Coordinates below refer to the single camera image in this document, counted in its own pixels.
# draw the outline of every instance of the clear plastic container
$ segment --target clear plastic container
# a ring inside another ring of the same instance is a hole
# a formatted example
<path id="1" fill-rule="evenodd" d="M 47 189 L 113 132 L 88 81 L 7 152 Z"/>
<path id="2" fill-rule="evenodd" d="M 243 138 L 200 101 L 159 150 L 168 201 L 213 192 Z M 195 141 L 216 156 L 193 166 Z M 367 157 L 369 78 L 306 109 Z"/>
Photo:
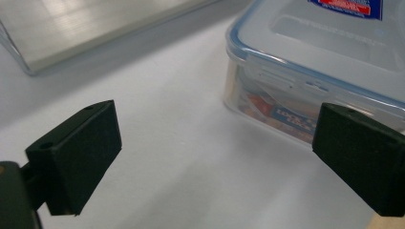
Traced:
<path id="1" fill-rule="evenodd" d="M 405 1 L 383 1 L 382 18 L 334 9 L 254 1 L 227 32 L 225 104 L 307 143 L 323 102 L 404 134 Z"/>

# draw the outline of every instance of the white surface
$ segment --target white surface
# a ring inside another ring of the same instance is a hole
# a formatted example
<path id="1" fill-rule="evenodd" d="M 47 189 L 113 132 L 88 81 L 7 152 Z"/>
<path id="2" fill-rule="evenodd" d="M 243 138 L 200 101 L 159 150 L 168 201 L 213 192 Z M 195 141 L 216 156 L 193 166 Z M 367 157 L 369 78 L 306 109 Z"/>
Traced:
<path id="1" fill-rule="evenodd" d="M 123 149 L 79 217 L 44 228 L 365 228 L 372 210 L 302 145 L 223 104 L 223 0 L 28 77 L 0 48 L 0 160 L 78 110 L 117 106 Z"/>

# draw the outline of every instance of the black rubber pad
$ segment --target black rubber pad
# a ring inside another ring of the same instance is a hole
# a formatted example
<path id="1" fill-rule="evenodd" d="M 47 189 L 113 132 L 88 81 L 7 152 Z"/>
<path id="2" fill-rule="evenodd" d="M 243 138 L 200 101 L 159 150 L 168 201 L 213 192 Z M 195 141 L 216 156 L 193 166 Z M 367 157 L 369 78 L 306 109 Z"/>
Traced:
<path id="1" fill-rule="evenodd" d="M 355 110 L 325 103 L 312 148 L 380 216 L 404 216 L 404 135 Z"/>
<path id="2" fill-rule="evenodd" d="M 35 141 L 26 153 L 53 186 L 51 214 L 79 215 L 120 150 L 114 101 L 81 110 Z"/>

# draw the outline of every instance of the label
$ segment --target label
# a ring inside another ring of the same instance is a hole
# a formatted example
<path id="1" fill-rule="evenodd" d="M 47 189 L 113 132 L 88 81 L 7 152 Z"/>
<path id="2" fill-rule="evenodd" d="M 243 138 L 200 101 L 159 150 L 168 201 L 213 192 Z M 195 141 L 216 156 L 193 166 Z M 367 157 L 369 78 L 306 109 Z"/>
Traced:
<path id="1" fill-rule="evenodd" d="M 322 8 L 367 19 L 382 20 L 383 0 L 308 0 Z"/>
<path id="2" fill-rule="evenodd" d="M 315 134 L 316 120 L 314 119 L 296 114 L 282 106 L 276 106 L 273 109 L 271 115 L 273 118 L 284 122 L 287 125 L 292 126 L 300 131 L 309 133 L 311 135 Z"/>

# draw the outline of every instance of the blue container lid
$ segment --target blue container lid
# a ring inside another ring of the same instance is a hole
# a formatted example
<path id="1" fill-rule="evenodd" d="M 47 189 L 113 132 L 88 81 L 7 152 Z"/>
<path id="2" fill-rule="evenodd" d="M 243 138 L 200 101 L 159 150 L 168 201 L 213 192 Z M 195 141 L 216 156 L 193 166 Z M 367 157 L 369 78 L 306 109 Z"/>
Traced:
<path id="1" fill-rule="evenodd" d="M 313 2 L 333 1 L 254 1 L 228 30 L 228 54 L 276 63 L 405 111 L 405 1 L 381 1 L 382 18 Z"/>

